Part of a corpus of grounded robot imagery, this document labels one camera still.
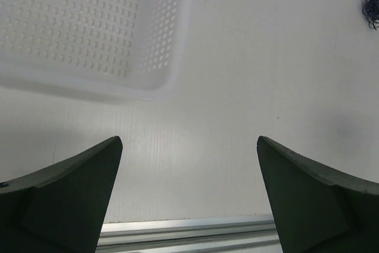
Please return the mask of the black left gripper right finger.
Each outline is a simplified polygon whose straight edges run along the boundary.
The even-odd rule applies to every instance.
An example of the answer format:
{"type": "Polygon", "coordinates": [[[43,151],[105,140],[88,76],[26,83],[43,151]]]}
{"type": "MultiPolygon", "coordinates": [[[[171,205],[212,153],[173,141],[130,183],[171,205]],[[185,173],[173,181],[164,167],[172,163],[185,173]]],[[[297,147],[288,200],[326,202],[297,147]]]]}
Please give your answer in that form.
{"type": "Polygon", "coordinates": [[[378,252],[378,184],[261,136],[257,153],[283,252],[378,252]]]}

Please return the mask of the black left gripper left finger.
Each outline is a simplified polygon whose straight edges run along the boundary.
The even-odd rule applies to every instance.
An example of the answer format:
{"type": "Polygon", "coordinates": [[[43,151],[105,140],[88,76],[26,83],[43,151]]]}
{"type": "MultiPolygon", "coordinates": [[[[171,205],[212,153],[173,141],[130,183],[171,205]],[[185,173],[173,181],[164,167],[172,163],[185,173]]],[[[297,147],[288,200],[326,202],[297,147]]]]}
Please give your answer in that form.
{"type": "Polygon", "coordinates": [[[1,183],[1,252],[95,252],[123,144],[88,150],[1,183]]]}

